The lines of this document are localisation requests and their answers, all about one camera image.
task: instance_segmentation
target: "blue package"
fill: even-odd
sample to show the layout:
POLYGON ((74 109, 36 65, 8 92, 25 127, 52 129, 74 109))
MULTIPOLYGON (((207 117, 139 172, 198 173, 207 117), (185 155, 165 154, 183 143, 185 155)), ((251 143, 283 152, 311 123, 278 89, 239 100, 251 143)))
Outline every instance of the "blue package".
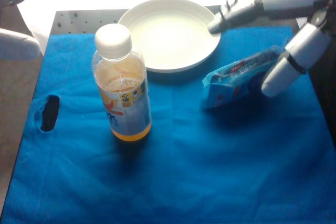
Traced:
POLYGON ((261 93, 261 82, 282 51, 273 46, 209 73, 203 79, 202 108, 215 108, 251 93, 261 93))

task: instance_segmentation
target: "bottle bottom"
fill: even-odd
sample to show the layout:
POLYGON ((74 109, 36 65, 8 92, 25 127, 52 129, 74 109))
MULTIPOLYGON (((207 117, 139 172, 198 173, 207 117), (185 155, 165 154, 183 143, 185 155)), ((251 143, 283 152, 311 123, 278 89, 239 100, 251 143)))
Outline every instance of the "bottle bottom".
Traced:
POLYGON ((123 141, 134 142, 134 141, 140 140, 143 137, 145 137, 149 133, 149 130, 151 129, 151 127, 152 127, 152 123, 150 123, 147 126, 147 128, 145 128, 142 132, 140 132, 136 135, 131 135, 131 136, 126 136, 126 135, 119 134, 118 132, 116 132, 114 130, 112 130, 112 132, 117 138, 119 138, 123 141))

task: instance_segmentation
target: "plate rim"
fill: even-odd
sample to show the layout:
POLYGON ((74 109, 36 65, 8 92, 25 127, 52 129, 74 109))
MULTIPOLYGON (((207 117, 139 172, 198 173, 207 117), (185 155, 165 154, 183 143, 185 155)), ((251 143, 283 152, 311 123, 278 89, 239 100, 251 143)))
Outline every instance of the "plate rim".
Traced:
MULTIPOLYGON (((145 1, 145 2, 142 2, 140 4, 137 4, 133 7, 131 7, 130 9, 128 9, 122 16, 121 18, 119 19, 118 21, 118 24, 121 24, 120 21, 122 21, 122 19, 124 18, 125 15, 127 15, 127 13, 133 11, 133 9, 135 7, 138 7, 140 5, 144 5, 144 4, 147 4, 147 3, 150 3, 150 2, 158 2, 158 1, 167 1, 167 0, 148 0, 148 1, 145 1)), ((208 9, 206 8, 205 6, 203 5, 200 5, 196 2, 193 2, 193 1, 189 1, 189 0, 173 0, 173 1, 179 1, 179 2, 188 2, 188 3, 191 3, 192 5, 197 5, 199 7, 201 7, 202 9, 204 9, 205 11, 209 12, 213 17, 215 17, 215 15, 208 9)), ((158 68, 151 68, 151 67, 148 67, 146 66, 145 64, 145 67, 146 67, 146 70, 148 71, 151 71, 151 72, 157 72, 157 73, 176 73, 176 72, 182 72, 182 71, 185 71, 185 70, 189 70, 189 69, 192 69, 194 67, 196 67, 197 65, 201 64, 202 62, 204 62, 206 59, 208 59, 212 54, 213 52, 216 50, 216 48, 218 47, 218 44, 221 40, 221 34, 218 34, 216 39, 217 39, 217 43, 216 43, 216 46, 213 48, 213 50, 211 52, 208 53, 208 55, 206 57, 204 57, 202 60, 196 62, 196 63, 193 63, 193 64, 190 64, 190 65, 187 65, 187 66, 184 66, 184 67, 181 67, 181 68, 171 68, 171 69, 158 69, 158 68)))

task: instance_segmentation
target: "blue tablecloth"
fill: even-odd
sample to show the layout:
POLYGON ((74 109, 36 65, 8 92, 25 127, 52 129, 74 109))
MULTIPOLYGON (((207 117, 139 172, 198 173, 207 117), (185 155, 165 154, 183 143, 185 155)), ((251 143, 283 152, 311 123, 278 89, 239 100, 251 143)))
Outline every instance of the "blue tablecloth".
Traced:
POLYGON ((230 30, 194 69, 149 73, 153 126, 132 144, 111 134, 91 72, 94 35, 51 36, 2 223, 332 222, 336 155, 308 75, 274 99, 200 109, 207 73, 291 36, 230 30), (43 132, 51 94, 58 119, 43 132))

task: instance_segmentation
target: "plate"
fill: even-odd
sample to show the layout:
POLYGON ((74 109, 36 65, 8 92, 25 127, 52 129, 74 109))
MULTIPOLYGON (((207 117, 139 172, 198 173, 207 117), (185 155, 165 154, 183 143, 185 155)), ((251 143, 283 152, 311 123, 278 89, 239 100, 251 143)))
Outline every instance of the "plate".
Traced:
POLYGON ((187 0, 151 0, 128 10, 119 20, 143 54, 147 70, 179 72, 204 61, 220 35, 208 32, 214 15, 187 0))

